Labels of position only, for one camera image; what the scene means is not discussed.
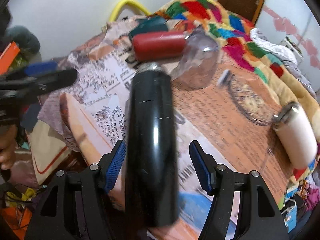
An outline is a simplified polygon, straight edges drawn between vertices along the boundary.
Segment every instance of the green fabric patch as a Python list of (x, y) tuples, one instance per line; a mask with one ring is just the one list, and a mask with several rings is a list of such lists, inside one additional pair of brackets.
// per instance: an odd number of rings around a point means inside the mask
[(262, 79), (262, 81), (268, 85), (268, 80), (267, 80), (266, 76), (259, 68), (255, 67), (254, 73), (256, 73)]
[(201, 3), (203, 5), (204, 8), (208, 9), (209, 5), (208, 5), (208, 1), (207, 0), (197, 0), (199, 3)]
[(210, 26), (210, 33), (217, 38), (221, 37), (221, 34), (218, 32), (218, 29), (215, 24), (209, 24)]
[(265, 51), (264, 49), (261, 49), (254, 42), (247, 42), (247, 46), (251, 54), (254, 55), (256, 58), (262, 58), (264, 55), (269, 54), (269, 52)]
[(176, 1), (169, 6), (165, 14), (168, 15), (170, 18), (173, 18), (178, 14), (184, 13), (185, 11), (187, 10), (181, 6), (181, 3), (179, 1)]
[(271, 61), (271, 64), (278, 63), (279, 66), (282, 65), (282, 62), (279, 60), (279, 58), (271, 53), (266, 54), (267, 58)]

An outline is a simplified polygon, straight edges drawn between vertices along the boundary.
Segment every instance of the white cloth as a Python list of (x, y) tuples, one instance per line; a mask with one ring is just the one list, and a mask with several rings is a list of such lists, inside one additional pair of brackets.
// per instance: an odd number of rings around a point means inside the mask
[(258, 29), (254, 28), (250, 31), (250, 38), (262, 49), (269, 51), (270, 53), (277, 56), (281, 61), (288, 60), (298, 65), (298, 61), (293, 52), (286, 46), (276, 45), (268, 41), (263, 33)]

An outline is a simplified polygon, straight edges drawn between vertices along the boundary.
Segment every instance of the blue tag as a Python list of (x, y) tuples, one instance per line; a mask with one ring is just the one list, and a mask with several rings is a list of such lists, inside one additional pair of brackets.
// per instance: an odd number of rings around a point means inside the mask
[(297, 206), (294, 206), (294, 208), (292, 208), (292, 210), (287, 213), (284, 221), (286, 222), (289, 233), (297, 225)]

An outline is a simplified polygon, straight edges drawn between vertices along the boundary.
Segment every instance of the patchwork blanket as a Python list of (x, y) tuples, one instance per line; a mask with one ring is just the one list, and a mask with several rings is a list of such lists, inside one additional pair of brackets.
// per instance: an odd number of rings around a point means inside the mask
[[(291, 101), (300, 102), (316, 140), (320, 142), (319, 104), (275, 55), (258, 47), (250, 39), (250, 30), (254, 28), (250, 21), (226, 10), (214, 0), (172, 0), (156, 14), (166, 19), (183, 20), (195, 26), (202, 25), (206, 33), (214, 38), (240, 67), (259, 76), (276, 103), (285, 106)], [(294, 170), (291, 181), (297, 183), (305, 178), (316, 165), (315, 160), (305, 170)]]

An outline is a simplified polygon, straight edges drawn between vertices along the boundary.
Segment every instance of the orange object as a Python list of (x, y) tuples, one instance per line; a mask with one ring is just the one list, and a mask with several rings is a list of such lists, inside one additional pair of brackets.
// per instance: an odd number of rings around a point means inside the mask
[(0, 75), (6, 73), (14, 58), (18, 55), (20, 49), (17, 44), (11, 42), (4, 52), (0, 55)]
[(7, 222), (9, 227), (16, 234), (16, 236), (20, 240), (23, 240), (26, 235), (28, 224), (30, 223), (32, 217), (31, 211), (26, 208), (23, 213), (17, 210), (16, 214), (16, 208), (9, 207), (1, 210), (1, 216), (4, 218), (4, 220)]

